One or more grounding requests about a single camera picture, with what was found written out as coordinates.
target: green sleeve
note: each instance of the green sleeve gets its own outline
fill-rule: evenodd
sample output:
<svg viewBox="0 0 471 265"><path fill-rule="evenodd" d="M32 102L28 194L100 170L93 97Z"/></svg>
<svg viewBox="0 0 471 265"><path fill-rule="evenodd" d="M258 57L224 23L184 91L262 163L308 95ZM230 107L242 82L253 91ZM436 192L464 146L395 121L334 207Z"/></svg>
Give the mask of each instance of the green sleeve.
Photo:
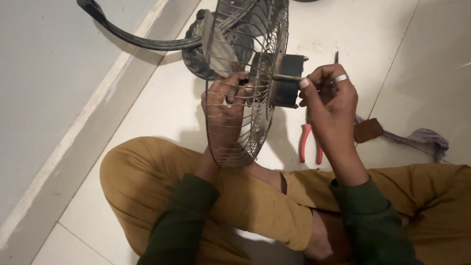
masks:
<svg viewBox="0 0 471 265"><path fill-rule="evenodd" d="M185 174L155 221L138 265L194 265L204 223L218 197L213 185Z"/></svg>
<svg viewBox="0 0 471 265"><path fill-rule="evenodd" d="M371 179L355 187L342 187L333 180L330 189L358 264L422 264L399 214Z"/></svg>

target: mustard pants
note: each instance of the mustard pants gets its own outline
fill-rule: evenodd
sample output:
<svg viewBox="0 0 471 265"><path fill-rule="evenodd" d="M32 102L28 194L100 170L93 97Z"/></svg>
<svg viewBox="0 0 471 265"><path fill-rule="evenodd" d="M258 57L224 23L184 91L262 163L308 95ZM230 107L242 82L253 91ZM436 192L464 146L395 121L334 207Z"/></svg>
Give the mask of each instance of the mustard pants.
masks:
<svg viewBox="0 0 471 265"><path fill-rule="evenodd" d="M201 153L155 137L129 140L105 156L100 180L105 197L131 248L142 255L149 232L167 198L192 173ZM471 264L471 168L444 164L368 170L396 210L411 218L405 228L417 258L426 264ZM306 248L310 207L338 212L329 190L332 172L283 172L287 194L237 169L221 170L221 196L203 230L197 260L251 264L232 239L235 227L276 239L294 250Z"/></svg>

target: purple cloth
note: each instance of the purple cloth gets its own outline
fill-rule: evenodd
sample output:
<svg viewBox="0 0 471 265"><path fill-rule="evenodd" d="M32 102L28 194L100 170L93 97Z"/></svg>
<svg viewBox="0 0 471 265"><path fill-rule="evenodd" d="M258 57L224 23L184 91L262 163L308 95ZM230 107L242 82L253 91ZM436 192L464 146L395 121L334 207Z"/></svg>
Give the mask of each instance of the purple cloth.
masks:
<svg viewBox="0 0 471 265"><path fill-rule="evenodd" d="M357 115L355 123L359 124L363 121L365 120ZM435 163L438 163L442 158L444 158L445 152L450 148L448 141L445 140L443 136L436 133L435 131L425 128L415 130L411 135L407 137L398 136L385 130L383 136L397 143L416 142L433 146L433 148L435 149L435 153L433 154L433 160L435 161Z"/></svg>

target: white wall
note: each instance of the white wall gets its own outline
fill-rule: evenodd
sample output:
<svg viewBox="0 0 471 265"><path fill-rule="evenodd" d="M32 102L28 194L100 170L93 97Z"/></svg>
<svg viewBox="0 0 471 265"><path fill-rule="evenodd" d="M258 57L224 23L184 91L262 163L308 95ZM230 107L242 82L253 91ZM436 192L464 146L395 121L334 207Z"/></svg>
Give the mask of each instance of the white wall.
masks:
<svg viewBox="0 0 471 265"><path fill-rule="evenodd" d="M128 32L155 2L98 0ZM124 42L74 0L0 1L0 224L115 62L118 46Z"/></svg>

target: fingernail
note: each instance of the fingernail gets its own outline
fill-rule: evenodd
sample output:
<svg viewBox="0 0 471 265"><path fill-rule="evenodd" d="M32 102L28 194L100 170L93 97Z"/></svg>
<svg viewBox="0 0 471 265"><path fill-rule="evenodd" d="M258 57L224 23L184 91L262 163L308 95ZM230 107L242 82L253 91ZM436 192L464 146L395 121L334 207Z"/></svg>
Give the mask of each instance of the fingernail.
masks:
<svg viewBox="0 0 471 265"><path fill-rule="evenodd" d="M305 88L309 85L309 81L307 78L303 78L301 81L299 81L299 87L300 88Z"/></svg>
<svg viewBox="0 0 471 265"><path fill-rule="evenodd" d="M252 93L252 92L253 92L254 87L253 87L253 84L252 84L252 83L247 83L245 86L246 86L246 87L245 87L245 91L247 91L247 92L249 92L249 93Z"/></svg>

